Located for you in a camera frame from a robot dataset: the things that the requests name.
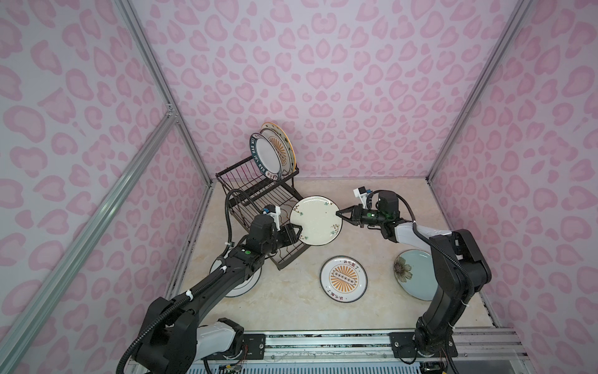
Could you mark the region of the white plate brown rim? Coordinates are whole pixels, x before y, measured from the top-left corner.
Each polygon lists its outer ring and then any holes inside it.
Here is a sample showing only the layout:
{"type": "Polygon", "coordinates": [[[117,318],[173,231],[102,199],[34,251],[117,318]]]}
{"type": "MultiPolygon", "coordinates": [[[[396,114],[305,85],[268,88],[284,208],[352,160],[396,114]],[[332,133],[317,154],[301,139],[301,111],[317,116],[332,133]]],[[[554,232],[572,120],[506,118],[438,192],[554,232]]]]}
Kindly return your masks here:
{"type": "Polygon", "coordinates": [[[339,207],[324,196],[310,196],[297,202],[291,211],[291,224],[301,226],[299,240],[308,246],[325,246],[341,232],[339,207]]]}

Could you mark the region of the white plate dark blue rim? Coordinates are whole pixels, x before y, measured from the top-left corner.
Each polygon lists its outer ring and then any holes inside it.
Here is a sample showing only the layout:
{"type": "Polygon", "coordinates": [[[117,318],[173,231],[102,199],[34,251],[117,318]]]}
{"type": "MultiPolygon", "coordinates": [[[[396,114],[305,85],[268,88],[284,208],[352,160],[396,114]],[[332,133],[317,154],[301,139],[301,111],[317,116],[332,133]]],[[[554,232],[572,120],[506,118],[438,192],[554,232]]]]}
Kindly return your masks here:
{"type": "Polygon", "coordinates": [[[268,179],[274,181],[282,177],[280,157],[269,140],[260,133],[253,133],[249,140],[250,152],[256,166],[268,179]]]}

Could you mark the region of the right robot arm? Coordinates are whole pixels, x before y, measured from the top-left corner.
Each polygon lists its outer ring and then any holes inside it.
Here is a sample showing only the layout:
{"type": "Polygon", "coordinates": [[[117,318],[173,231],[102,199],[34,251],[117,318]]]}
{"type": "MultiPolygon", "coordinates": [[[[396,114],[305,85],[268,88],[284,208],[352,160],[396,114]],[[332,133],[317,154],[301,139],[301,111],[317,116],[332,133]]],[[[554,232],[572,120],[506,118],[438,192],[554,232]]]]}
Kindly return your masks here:
{"type": "Polygon", "coordinates": [[[390,190],[356,189],[359,204],[336,212],[343,221],[377,230],[394,243],[429,249],[437,289],[418,318],[410,346],[420,357],[447,352],[456,323],[473,296],[492,279],[491,269],[467,229],[436,230],[417,223],[405,198],[390,190]]]}

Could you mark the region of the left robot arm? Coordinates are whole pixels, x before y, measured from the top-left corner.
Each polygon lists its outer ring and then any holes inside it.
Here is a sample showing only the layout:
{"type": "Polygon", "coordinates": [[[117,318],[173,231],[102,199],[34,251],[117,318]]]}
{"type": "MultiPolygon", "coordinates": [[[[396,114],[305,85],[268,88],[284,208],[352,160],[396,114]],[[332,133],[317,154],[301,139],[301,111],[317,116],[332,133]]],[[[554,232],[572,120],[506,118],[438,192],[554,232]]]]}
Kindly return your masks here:
{"type": "Polygon", "coordinates": [[[260,270],[268,256],[299,242],[302,231],[298,224],[279,226],[268,214],[255,216],[249,233],[226,252],[218,268],[182,294],[150,304],[138,337],[115,371],[123,373],[133,360],[151,373],[186,373],[197,359],[237,352],[243,335],[238,324],[228,319],[207,326],[201,322],[227,294],[260,270]]]}

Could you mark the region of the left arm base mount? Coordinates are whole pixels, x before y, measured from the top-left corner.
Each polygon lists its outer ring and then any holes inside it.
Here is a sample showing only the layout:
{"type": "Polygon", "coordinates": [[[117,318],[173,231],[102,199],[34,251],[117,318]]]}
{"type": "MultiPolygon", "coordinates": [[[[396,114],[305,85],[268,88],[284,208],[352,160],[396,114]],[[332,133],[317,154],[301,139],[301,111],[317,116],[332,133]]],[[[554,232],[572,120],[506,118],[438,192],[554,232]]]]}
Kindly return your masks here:
{"type": "Polygon", "coordinates": [[[244,333],[233,339],[231,346],[220,356],[226,360],[262,360],[265,355],[266,335],[263,333],[244,333]]]}

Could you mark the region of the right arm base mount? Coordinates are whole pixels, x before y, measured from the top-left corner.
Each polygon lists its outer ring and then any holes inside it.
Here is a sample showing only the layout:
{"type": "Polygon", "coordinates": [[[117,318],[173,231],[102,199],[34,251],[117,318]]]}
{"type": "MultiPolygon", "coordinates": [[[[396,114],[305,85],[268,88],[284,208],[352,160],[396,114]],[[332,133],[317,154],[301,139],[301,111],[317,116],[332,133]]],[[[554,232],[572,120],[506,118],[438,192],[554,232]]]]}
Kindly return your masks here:
{"type": "Polygon", "coordinates": [[[394,358],[402,358],[405,361],[409,361],[414,358],[441,358],[442,356],[446,357],[446,355],[450,358],[456,358],[459,356],[456,343],[453,341],[452,336],[441,338],[440,342],[432,348],[426,348],[424,351],[421,351],[416,348],[414,335],[413,331],[391,332],[388,334],[394,358]]]}

